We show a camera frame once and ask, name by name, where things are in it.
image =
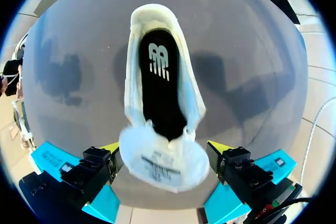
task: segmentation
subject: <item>shoe insole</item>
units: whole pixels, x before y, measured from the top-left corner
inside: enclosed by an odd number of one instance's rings
[[[169,141],[181,136],[187,124],[177,99],[179,60],[176,42],[167,31],[153,30],[140,42],[143,114]]]

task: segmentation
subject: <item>white label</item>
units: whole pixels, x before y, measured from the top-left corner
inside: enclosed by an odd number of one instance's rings
[[[284,164],[284,161],[283,161],[282,159],[278,159],[278,160],[277,160],[277,164],[281,166],[281,165]]]
[[[179,170],[164,167],[146,157],[141,158],[144,161],[144,168],[148,171],[152,180],[170,186],[181,185],[181,172]]]

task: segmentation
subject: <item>gray backdrop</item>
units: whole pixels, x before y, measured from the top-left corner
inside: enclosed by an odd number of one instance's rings
[[[244,146],[259,158],[288,151],[307,94],[307,55],[294,24],[269,0],[59,0],[30,31],[23,75],[37,146],[49,141],[81,157],[118,141],[131,13],[158,3],[177,16],[207,113],[196,138]],[[124,205],[155,209],[203,205],[211,172],[173,194],[124,167],[112,185]]]

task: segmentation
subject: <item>cable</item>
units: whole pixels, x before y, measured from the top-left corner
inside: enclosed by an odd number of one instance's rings
[[[293,204],[299,203],[299,202],[310,202],[312,200],[312,198],[299,198],[299,199],[293,199],[290,200],[288,202],[284,202],[282,203],[280,206],[277,206],[275,208],[273,208],[272,210],[268,211],[267,213],[265,213],[264,215],[262,215],[261,217],[259,217],[258,219],[256,219],[255,221],[253,221],[253,224],[259,224],[262,223],[263,220],[267,219],[268,217],[276,214],[279,211],[282,211],[283,209],[290,207]]]
[[[324,110],[324,108],[332,101],[335,101],[336,100],[336,97],[333,97],[333,98],[330,98],[328,101],[326,101],[322,107],[320,108],[320,110],[317,112],[316,116],[315,116],[315,119],[313,121],[313,125],[311,127],[311,130],[310,130],[310,135],[309,135],[309,140],[308,140],[308,144],[307,144],[307,149],[306,149],[306,154],[304,155],[304,159],[303,159],[303,162],[302,162],[302,170],[301,170],[301,175],[300,175],[300,185],[302,185],[302,181],[303,181],[303,174],[304,174],[304,171],[305,171],[305,167],[306,167],[306,162],[307,162],[307,158],[308,158],[308,153],[309,153],[309,149],[310,149],[310,145],[311,145],[311,141],[312,141],[312,138],[313,138],[313,134],[314,134],[314,131],[315,131],[315,127],[316,127],[316,124],[317,124],[317,120],[321,114],[321,112]]]

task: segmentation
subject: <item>turquoise bracket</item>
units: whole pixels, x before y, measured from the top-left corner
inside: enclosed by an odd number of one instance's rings
[[[61,168],[64,165],[76,166],[79,164],[80,158],[72,156],[69,153],[45,142],[31,154],[34,162],[41,171],[46,171],[53,178],[61,182]],[[82,208],[82,211],[107,221],[115,223],[120,201],[114,194],[112,188],[105,185],[93,202]]]
[[[288,177],[296,162],[283,150],[278,150],[256,160],[256,165],[265,171],[272,171],[273,183],[277,184]],[[242,204],[230,186],[221,183],[204,204],[204,209],[209,224],[222,224],[251,211],[248,205]]]
[[[93,202],[84,206],[82,210],[104,221],[115,223],[119,205],[120,200],[116,197],[112,188],[105,185]]]
[[[45,170],[52,177],[61,182],[60,169],[65,163],[76,166],[79,164],[80,158],[72,156],[69,153],[45,142],[31,154],[37,167],[43,171]]]

